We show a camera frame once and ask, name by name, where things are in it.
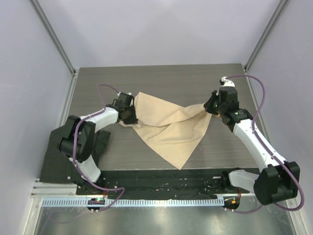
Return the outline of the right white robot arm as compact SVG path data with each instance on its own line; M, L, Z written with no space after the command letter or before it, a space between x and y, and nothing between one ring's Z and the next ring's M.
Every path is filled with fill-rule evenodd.
M252 115L239 107L237 90L221 87L214 91L204 104L205 110L220 115L222 122L237 136L255 159L258 175L235 170L221 180L221 188L233 193L238 187L253 192L262 205L295 198L304 198L299 185L300 167L296 162L287 162L269 144L255 125Z

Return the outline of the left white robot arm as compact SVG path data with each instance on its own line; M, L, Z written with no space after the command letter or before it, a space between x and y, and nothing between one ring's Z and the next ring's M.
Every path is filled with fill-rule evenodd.
M138 123L131 93L118 93L117 99L95 113L81 117L71 115L63 125L58 149L88 182L87 189L93 195L100 195L104 189L104 183L99 180L101 171L92 156L95 136L101 129L119 122Z

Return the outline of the beige cloth napkin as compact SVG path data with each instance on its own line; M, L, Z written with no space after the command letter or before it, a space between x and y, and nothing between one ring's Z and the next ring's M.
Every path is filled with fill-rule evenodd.
M134 99L137 124L131 127L154 152L182 169L211 120L203 104L182 107L139 92Z

